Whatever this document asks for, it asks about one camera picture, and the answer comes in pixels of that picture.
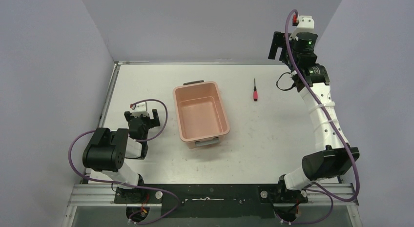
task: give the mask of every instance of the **purple cable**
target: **purple cable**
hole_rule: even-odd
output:
[[[155,99],[149,99],[149,100],[143,100],[143,101],[139,101],[139,102],[136,102],[135,104],[138,104],[138,103],[141,103],[141,102],[146,102],[146,101],[156,101],[156,102],[159,102],[159,103],[161,103],[165,108],[166,108],[166,105],[163,103],[163,102],[161,102],[161,101],[159,101],[159,100],[155,100]],[[161,134],[161,132],[163,131],[163,129],[165,128],[165,126],[166,126],[166,122],[164,123],[164,126],[163,126],[163,128],[161,129],[161,131],[155,136],[155,137],[153,137],[153,138],[150,138],[150,139],[147,139],[147,141],[149,141],[149,140],[152,140],[152,139],[154,139],[154,138],[156,138],[156,137],[158,137],[158,135],[160,135]],[[93,132],[95,132],[94,130],[91,130],[91,131],[88,131],[88,132],[85,132],[85,133],[83,133],[83,134],[81,134],[81,135],[79,135],[78,137],[76,137],[75,138],[75,140],[73,140],[73,142],[70,144],[70,147],[69,147],[69,151],[68,151],[68,154],[67,154],[67,157],[68,157],[68,160],[69,160],[69,165],[70,165],[70,167],[72,168],[72,170],[78,175],[78,176],[80,176],[80,177],[82,177],[83,179],[86,179],[86,180],[89,180],[89,181],[93,181],[93,182],[101,182],[101,183],[110,183],[110,184],[118,184],[118,185],[123,185],[123,186],[127,186],[127,187],[132,187],[132,188],[138,188],[138,189],[148,189],[148,190],[155,190],[155,191],[161,191],[161,192],[164,192],[164,193],[167,193],[167,194],[170,194],[170,195],[172,195],[174,198],[176,198],[177,199],[177,205],[175,205],[171,210],[169,210],[168,212],[166,212],[164,215],[162,215],[162,216],[160,216],[160,217],[158,217],[158,218],[156,218],[156,219],[154,219],[154,220],[152,220],[152,221],[149,221],[149,222],[145,222],[145,223],[137,223],[137,225],[146,225],[146,224],[151,224],[151,223],[154,223],[154,222],[156,222],[156,221],[158,221],[158,220],[160,220],[160,219],[162,219],[162,218],[164,218],[164,217],[166,217],[167,215],[169,215],[170,213],[172,213],[177,207],[178,207],[178,205],[179,205],[179,203],[180,203],[180,199],[178,198],[178,196],[177,195],[175,195],[174,193],[172,193],[172,192],[170,192],[170,191],[168,191],[168,190],[165,190],[165,189],[158,189],[158,188],[153,188],[153,187],[146,187],[146,186],[135,186],[135,185],[130,185],[130,184],[127,184],[127,183],[122,183],[122,182],[117,182],[117,181],[107,181],[107,180],[100,180],[100,179],[95,179],[95,178],[91,178],[91,177],[88,177],[88,176],[85,176],[85,175],[83,175],[81,172],[79,172],[76,168],[75,168],[75,166],[73,165],[73,161],[72,161],[72,149],[73,149],[73,145],[76,143],[76,141],[77,140],[79,140],[79,138],[81,138],[81,137],[83,137],[83,136],[85,136],[86,134],[89,134],[89,133],[93,133]]]
[[[320,190],[314,190],[314,189],[305,189],[305,190],[307,190],[307,191],[312,191],[312,192],[317,192],[317,193],[321,193],[321,194],[325,194],[325,195],[327,195],[327,196],[329,197],[329,199],[331,200],[331,208],[329,209],[328,213],[327,213],[324,217],[319,218],[319,219],[317,219],[317,220],[315,220],[315,221],[290,222],[290,224],[291,224],[291,225],[311,225],[311,224],[316,224],[316,223],[319,223],[319,222],[321,222],[321,221],[325,220],[326,218],[328,218],[328,217],[330,216],[330,214],[332,213],[332,211],[333,211],[333,199],[332,199],[332,197],[331,197],[330,195],[328,195],[327,193],[322,192],[322,191],[320,191]],[[279,219],[281,219],[281,220],[283,221],[283,223],[285,223],[285,224],[289,224],[289,221],[285,221],[285,220],[283,220],[283,219],[282,219],[282,218],[280,218],[280,216],[279,216],[279,215],[277,215],[277,214],[276,214],[276,216],[277,216],[277,217],[279,217]]]
[[[158,132],[154,137],[152,137],[150,139],[144,139],[144,140],[138,140],[138,139],[135,140],[135,141],[137,141],[139,143],[148,142],[148,141],[151,141],[152,139],[158,137],[164,131],[164,129],[166,128],[167,120],[168,120],[167,106],[162,101],[160,101],[158,99],[145,99],[145,100],[141,100],[141,101],[138,101],[136,103],[131,104],[131,106],[134,106],[134,105],[137,105],[137,104],[140,104],[140,103],[143,103],[143,102],[159,102],[159,103],[161,103],[164,106],[164,109],[166,110],[166,121],[164,122],[164,125],[161,128],[160,132]]]
[[[322,104],[322,103],[321,103],[321,101],[319,100],[319,98],[317,97],[317,95],[316,95],[316,94],[312,91],[311,87],[310,87],[310,86],[308,85],[308,83],[306,82],[306,80],[305,80],[305,78],[303,77],[302,73],[299,71],[299,68],[296,66],[295,60],[293,59],[292,51],[291,51],[291,49],[290,49],[290,43],[289,43],[289,32],[288,32],[288,28],[289,28],[290,18],[291,18],[291,16],[292,16],[294,13],[296,14],[296,16],[298,16],[298,12],[297,12],[297,10],[296,10],[296,9],[293,9],[293,10],[289,13],[288,18],[286,19],[286,23],[285,23],[285,42],[286,42],[286,47],[287,47],[287,50],[288,50],[289,59],[290,59],[290,62],[292,63],[292,65],[293,65],[293,68],[295,69],[295,71],[296,71],[296,73],[297,73],[298,77],[300,78],[300,80],[302,81],[302,83],[305,85],[306,89],[308,89],[309,93],[313,96],[313,98],[314,98],[314,99],[315,99],[315,101],[318,103],[318,105],[321,105],[321,104]],[[313,184],[317,185],[319,188],[321,188],[323,191],[325,191],[325,192],[326,192],[326,194],[328,194],[328,195],[330,195],[330,196],[332,196],[332,197],[334,197],[334,198],[336,198],[336,199],[338,199],[338,200],[340,200],[340,201],[343,201],[343,202],[351,202],[351,201],[355,200],[355,199],[356,199],[356,197],[357,197],[357,196],[358,196],[358,194],[359,194],[359,186],[360,186],[360,184],[359,184],[359,174],[358,174],[358,169],[356,168],[355,160],[353,159],[353,156],[352,156],[351,150],[349,149],[349,146],[348,146],[348,145],[347,145],[347,143],[345,142],[345,140],[344,140],[344,138],[342,137],[342,135],[341,135],[341,133],[339,132],[339,130],[336,128],[335,124],[332,122],[332,118],[331,118],[331,116],[329,115],[329,112],[326,110],[326,108],[325,108],[324,106],[322,106],[322,107],[321,107],[321,109],[322,109],[322,111],[325,113],[326,118],[328,119],[328,121],[330,121],[330,122],[329,122],[329,124],[331,125],[332,129],[335,131],[335,133],[336,133],[336,135],[338,136],[339,140],[340,140],[340,141],[342,142],[342,144],[344,145],[345,150],[346,150],[346,152],[347,152],[347,154],[348,154],[348,156],[349,156],[349,158],[350,158],[350,160],[351,160],[351,164],[352,164],[353,173],[355,174],[355,183],[356,183],[356,184],[355,184],[355,194],[354,194],[352,197],[350,197],[350,198],[348,198],[348,199],[345,199],[345,198],[341,198],[341,197],[339,197],[339,196],[337,196],[337,195],[335,195],[335,194],[333,194],[333,193],[329,192],[327,189],[325,189],[323,186],[321,186],[320,184],[318,184],[318,183],[316,183],[316,182],[315,182],[315,183],[313,183]]]

